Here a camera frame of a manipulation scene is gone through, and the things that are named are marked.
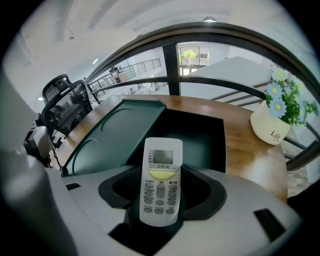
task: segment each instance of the desk surface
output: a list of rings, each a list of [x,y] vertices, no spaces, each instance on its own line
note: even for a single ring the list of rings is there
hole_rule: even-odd
[[[62,143],[57,155],[64,165],[91,129],[123,98],[160,99],[168,109],[221,118],[227,146],[227,174],[253,181],[283,202],[287,201],[286,161],[281,145],[260,140],[250,124],[252,111],[214,100],[173,95],[111,96],[91,111]]]

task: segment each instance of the white flower pot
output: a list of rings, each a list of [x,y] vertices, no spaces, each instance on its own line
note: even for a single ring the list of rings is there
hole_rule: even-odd
[[[290,125],[273,117],[264,100],[252,113],[250,122],[255,135],[271,145],[278,145],[290,130]]]

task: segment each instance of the black holder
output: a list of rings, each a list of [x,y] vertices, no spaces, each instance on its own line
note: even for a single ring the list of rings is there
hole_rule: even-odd
[[[141,254],[152,256],[182,227],[185,220],[206,220],[225,203],[227,192],[217,180],[183,164],[181,197],[176,223],[154,227],[140,221],[140,185],[142,166],[134,166],[103,181],[99,195],[113,208],[127,209],[124,222],[109,235]]]

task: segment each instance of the chair backrest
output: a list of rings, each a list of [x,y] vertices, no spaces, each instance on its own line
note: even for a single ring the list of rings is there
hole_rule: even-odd
[[[68,89],[71,84],[67,74],[61,74],[52,79],[42,90],[44,104],[47,105],[56,95]]]
[[[54,96],[41,116],[47,126],[67,136],[90,111],[92,107],[85,83],[79,80]]]

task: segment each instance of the white device housing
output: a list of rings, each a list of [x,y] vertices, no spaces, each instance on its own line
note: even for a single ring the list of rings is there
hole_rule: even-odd
[[[156,137],[145,140],[139,209],[143,223],[165,227],[177,221],[182,161],[181,140]]]

